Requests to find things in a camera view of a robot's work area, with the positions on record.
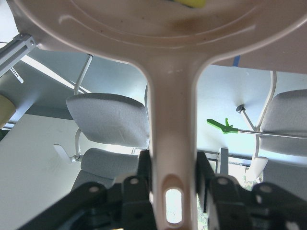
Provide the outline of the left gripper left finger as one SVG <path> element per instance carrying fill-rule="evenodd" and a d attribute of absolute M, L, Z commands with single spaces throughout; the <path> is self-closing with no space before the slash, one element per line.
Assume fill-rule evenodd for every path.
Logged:
<path fill-rule="evenodd" d="M 154 212 L 149 199 L 152 190 L 152 163 L 149 150 L 139 155 L 137 174 L 122 184 L 122 223 L 125 230 L 152 230 Z"/>

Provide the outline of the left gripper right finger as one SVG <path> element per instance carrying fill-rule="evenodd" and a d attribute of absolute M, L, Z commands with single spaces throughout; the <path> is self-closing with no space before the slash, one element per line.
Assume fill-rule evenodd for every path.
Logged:
<path fill-rule="evenodd" d="M 216 175 L 204 152 L 197 152 L 196 193 L 210 230 L 248 230 L 249 191 L 232 176 Z"/>

